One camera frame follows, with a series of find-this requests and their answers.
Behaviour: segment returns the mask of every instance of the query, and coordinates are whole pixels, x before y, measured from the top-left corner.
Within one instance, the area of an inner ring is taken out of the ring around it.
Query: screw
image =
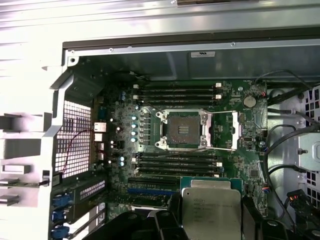
[[[276,221],[268,221],[268,224],[273,227],[278,226],[278,223]]]

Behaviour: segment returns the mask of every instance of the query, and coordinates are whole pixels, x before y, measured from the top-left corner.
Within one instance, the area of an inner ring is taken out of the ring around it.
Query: sticker
[[[61,182],[62,182],[62,174],[61,173],[58,173],[57,175],[54,175],[52,177],[52,182],[51,182],[52,187],[59,185]]]
[[[191,53],[191,58],[214,58],[215,51],[194,51]]]

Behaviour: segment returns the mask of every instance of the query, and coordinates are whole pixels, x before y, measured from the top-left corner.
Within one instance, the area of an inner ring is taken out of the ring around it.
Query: green circuit board
[[[107,201],[166,207],[170,195],[180,191],[182,177],[236,178],[242,180],[241,193],[253,197],[266,214],[266,199],[258,201],[264,182],[259,155],[266,150],[266,91],[251,80],[110,84],[96,103],[104,112],[99,121],[107,122]],[[166,120],[158,116],[166,112]],[[209,116],[206,130],[203,113]],[[203,147],[208,133],[209,147]],[[157,146],[163,139],[166,149]]]

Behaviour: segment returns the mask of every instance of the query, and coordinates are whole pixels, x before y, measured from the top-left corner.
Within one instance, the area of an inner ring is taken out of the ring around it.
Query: perforated metal panel
[[[96,193],[97,191],[103,189],[106,186],[106,182],[103,180],[93,186],[86,188],[80,192],[80,200],[89,197],[90,195]]]
[[[320,86],[305,92],[304,95],[306,96],[304,99],[305,114],[316,121],[320,121]]]
[[[56,136],[55,171],[71,177],[89,169],[91,108],[64,101],[63,126]]]
[[[306,194],[316,208],[320,207],[320,175],[318,171],[306,172]]]

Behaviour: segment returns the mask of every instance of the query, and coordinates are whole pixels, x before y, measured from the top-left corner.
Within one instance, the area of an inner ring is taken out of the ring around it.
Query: cpu socket
[[[232,113],[233,127],[231,148],[212,146],[211,126],[214,114]],[[160,141],[157,148],[167,151],[192,151],[194,149],[219,149],[234,151],[239,139],[238,112],[208,112],[203,109],[165,109],[158,111],[156,117],[161,120]]]

